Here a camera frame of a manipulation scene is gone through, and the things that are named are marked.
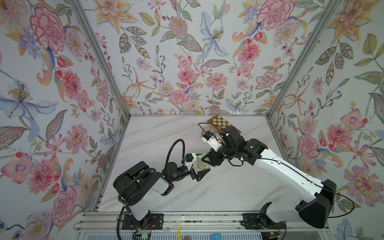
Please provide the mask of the clear printed baby bottle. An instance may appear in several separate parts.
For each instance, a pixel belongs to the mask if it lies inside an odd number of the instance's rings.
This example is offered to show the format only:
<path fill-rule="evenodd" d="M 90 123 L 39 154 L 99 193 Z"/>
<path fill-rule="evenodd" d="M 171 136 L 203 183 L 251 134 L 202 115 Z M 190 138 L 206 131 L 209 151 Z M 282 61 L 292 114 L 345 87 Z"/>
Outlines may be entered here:
<path fill-rule="evenodd" d="M 197 167 L 199 170 L 203 171 L 203 170 L 210 169 L 211 166 L 209 164 L 203 162 L 202 159 L 198 159 L 197 160 Z"/>

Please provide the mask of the green egg-shaped cap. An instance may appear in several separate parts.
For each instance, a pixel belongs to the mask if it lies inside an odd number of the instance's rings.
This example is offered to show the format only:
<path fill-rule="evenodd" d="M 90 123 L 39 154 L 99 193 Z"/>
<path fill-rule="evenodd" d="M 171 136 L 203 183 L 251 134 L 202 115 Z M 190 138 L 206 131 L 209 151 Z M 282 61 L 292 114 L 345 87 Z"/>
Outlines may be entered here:
<path fill-rule="evenodd" d="M 205 155 L 202 155 L 201 157 L 200 157 L 200 159 L 203 161 L 203 162 L 208 162 L 208 163 L 210 163 L 211 162 L 211 153 L 210 152 L 208 152 L 208 153 L 206 153 Z"/>

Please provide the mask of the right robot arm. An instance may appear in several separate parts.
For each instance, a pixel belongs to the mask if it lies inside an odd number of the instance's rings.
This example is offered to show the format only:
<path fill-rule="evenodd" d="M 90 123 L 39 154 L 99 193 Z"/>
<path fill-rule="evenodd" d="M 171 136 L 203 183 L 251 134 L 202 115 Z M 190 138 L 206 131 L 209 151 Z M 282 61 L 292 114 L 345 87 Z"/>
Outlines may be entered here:
<path fill-rule="evenodd" d="M 202 141 L 211 147 L 202 158 L 204 163 L 216 167 L 224 160 L 238 159 L 266 171 L 297 194 L 281 204 L 265 203 L 258 213 L 262 227 L 282 222 L 304 222 L 317 229 L 325 227 L 335 203 L 336 184 L 333 181 L 321 181 L 304 173 L 261 141 L 246 141 L 233 126 L 222 129 L 219 134 L 221 140 L 217 140 L 211 131 L 202 135 Z"/>

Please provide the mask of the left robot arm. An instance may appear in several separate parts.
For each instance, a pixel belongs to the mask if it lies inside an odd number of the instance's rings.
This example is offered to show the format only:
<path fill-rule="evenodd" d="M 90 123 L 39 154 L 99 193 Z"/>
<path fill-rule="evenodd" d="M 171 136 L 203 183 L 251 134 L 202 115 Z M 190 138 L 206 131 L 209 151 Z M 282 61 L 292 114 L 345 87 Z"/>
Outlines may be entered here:
<path fill-rule="evenodd" d="M 118 201 L 124 205 L 124 209 L 137 222 L 142 222 L 150 215 L 149 207 L 144 200 L 144 196 L 150 190 L 166 196 L 174 189 L 173 182 L 180 181 L 187 176 L 199 182 L 209 171 L 210 169 L 196 172 L 193 167 L 188 168 L 184 162 L 179 167 L 176 163 L 170 162 L 160 173 L 141 161 L 119 175 L 113 182 L 113 187 L 117 191 Z"/>

